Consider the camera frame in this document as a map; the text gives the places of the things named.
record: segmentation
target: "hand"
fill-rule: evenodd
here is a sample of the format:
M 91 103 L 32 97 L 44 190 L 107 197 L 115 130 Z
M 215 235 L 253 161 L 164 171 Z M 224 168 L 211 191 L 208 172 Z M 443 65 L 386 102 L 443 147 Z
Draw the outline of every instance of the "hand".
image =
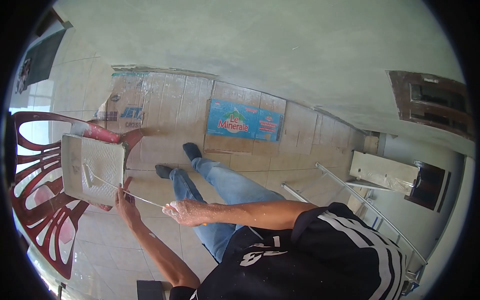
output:
M 140 212 L 135 207 L 135 198 L 125 194 L 120 184 L 115 194 L 115 208 L 128 227 L 132 228 L 134 223 L 141 221 Z
M 210 205 L 197 200 L 183 199 L 182 201 L 172 201 L 165 205 L 162 211 L 174 218 L 180 225 L 195 227 L 208 223 Z

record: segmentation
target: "blue jeans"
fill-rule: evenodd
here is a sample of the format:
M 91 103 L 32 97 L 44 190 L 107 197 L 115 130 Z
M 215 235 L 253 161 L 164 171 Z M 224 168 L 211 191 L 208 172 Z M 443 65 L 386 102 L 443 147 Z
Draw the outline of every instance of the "blue jeans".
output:
M 227 168 L 224 164 L 208 158 L 195 158 L 192 161 L 195 171 L 199 172 L 208 181 L 216 192 L 225 201 L 225 204 L 241 204 L 250 202 L 284 200 L 285 198 L 243 175 Z M 185 198 L 206 203 L 187 172 L 182 169 L 173 169 L 170 172 L 173 181 L 175 198 L 181 201 Z M 213 255 L 217 262 L 222 262 L 223 253 L 232 235 L 243 225 L 228 223 L 209 223 L 200 225 L 193 230 L 202 244 Z

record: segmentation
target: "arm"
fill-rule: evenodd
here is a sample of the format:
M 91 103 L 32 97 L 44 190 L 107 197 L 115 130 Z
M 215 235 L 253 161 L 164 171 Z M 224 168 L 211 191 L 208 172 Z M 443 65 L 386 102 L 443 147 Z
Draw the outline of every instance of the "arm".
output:
M 184 199 L 173 201 L 163 212 L 187 226 L 221 222 L 281 230 L 292 229 L 302 212 L 316 207 L 311 203 L 288 200 L 223 205 Z
M 140 245 L 147 251 L 162 275 L 174 287 L 184 286 L 198 288 L 200 280 L 197 275 L 167 247 L 140 219 L 140 213 L 135 207 L 135 200 L 125 200 L 123 190 L 119 187 L 115 195 L 115 208 L 125 221 Z

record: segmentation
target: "paint roller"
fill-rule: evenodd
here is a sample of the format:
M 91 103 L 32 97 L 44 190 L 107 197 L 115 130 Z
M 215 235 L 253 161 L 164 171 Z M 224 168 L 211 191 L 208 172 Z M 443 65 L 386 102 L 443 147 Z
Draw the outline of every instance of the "paint roller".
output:
M 83 163 L 82 164 L 82 169 L 84 171 L 84 175 L 85 175 L 85 181 L 86 181 L 86 184 L 87 184 L 87 187 L 89 189 L 91 189 L 93 187 L 93 182 L 92 182 L 92 177 L 90 176 L 90 174 L 92 174 L 95 178 L 97 178 L 98 180 L 102 181 L 103 183 L 113 187 L 114 189 L 117 189 L 118 187 L 116 187 L 115 185 L 111 184 L 110 182 L 106 182 L 105 180 L 101 179 L 99 176 L 95 175 L 95 173 L 90 169 L 89 165 L 87 165 L 86 163 Z M 124 193 L 130 195 L 130 196 L 133 196 L 135 198 L 138 198 L 142 201 L 145 201 L 147 203 L 150 203 L 150 204 L 153 204 L 153 205 L 156 205 L 156 206 L 159 206 L 159 207 L 162 207 L 162 208 L 165 208 L 165 206 L 162 206 L 160 204 L 156 204 L 156 203 L 153 203 L 153 202 L 150 202 L 148 200 L 145 200 L 144 198 L 141 198 L 139 196 L 136 196 L 130 192 L 127 192 L 127 191 L 123 191 Z

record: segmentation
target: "red plastic chair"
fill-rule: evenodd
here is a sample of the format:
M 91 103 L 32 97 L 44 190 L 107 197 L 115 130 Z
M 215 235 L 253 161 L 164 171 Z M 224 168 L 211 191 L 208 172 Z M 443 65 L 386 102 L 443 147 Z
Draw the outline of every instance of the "red plastic chair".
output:
M 17 144 L 29 150 L 40 151 L 39 154 L 31 156 L 17 155 L 17 165 L 30 163 L 37 160 L 39 161 L 32 166 L 29 166 L 26 169 L 18 172 L 15 175 L 15 185 L 17 185 L 25 177 L 35 172 L 37 169 L 41 169 L 41 171 L 29 183 L 27 183 L 26 187 L 21 191 L 18 197 L 15 196 L 14 187 L 12 187 L 12 207 L 18 220 L 22 224 L 23 229 L 40 253 L 63 277 L 70 279 L 72 273 L 74 236 L 67 263 L 64 263 L 60 256 L 60 232 L 62 231 L 62 226 L 67 226 L 67 224 L 70 224 L 69 226 L 73 225 L 76 233 L 78 230 L 78 220 L 84 213 L 85 209 L 87 209 L 89 206 L 89 203 L 85 201 L 79 201 L 73 209 L 68 208 L 66 206 L 68 203 L 78 199 L 70 197 L 62 191 L 62 177 L 59 177 L 53 181 L 47 181 L 37 186 L 42 178 L 44 178 L 48 173 L 57 168 L 61 168 L 61 141 L 48 145 L 34 144 L 20 134 L 19 128 L 23 123 L 31 121 L 56 120 L 69 122 L 72 124 L 70 130 L 70 133 L 72 134 L 109 143 L 123 143 L 127 149 L 126 157 L 128 157 L 131 149 L 143 137 L 142 131 L 141 129 L 136 129 L 127 133 L 118 134 L 108 131 L 107 129 L 93 123 L 49 112 L 22 111 L 13 114 L 13 118 L 17 133 Z M 132 178 L 128 177 L 124 183 L 124 186 L 128 187 L 131 180 Z M 25 205 L 27 197 L 36 191 L 40 193 L 35 199 L 37 206 L 28 209 Z M 109 205 L 94 205 L 105 211 L 112 209 L 112 206 Z M 71 223 L 65 223 L 68 218 L 70 218 Z M 48 229 L 40 245 L 36 238 L 39 233 L 46 228 L 46 226 L 48 226 Z M 54 232 L 55 258 L 51 257 L 49 251 L 50 237 L 52 232 Z

